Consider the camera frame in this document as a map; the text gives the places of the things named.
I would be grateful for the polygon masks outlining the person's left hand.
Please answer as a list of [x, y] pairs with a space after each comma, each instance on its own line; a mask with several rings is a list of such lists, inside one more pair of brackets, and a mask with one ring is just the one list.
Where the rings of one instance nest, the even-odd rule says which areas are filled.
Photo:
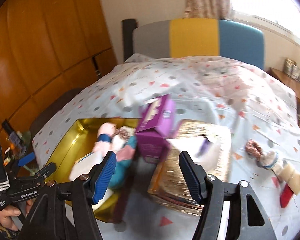
[[17, 207], [9, 205], [0, 211], [0, 224], [6, 229], [18, 231], [19, 229], [12, 218], [18, 217], [19, 215], [21, 215], [21, 211]]

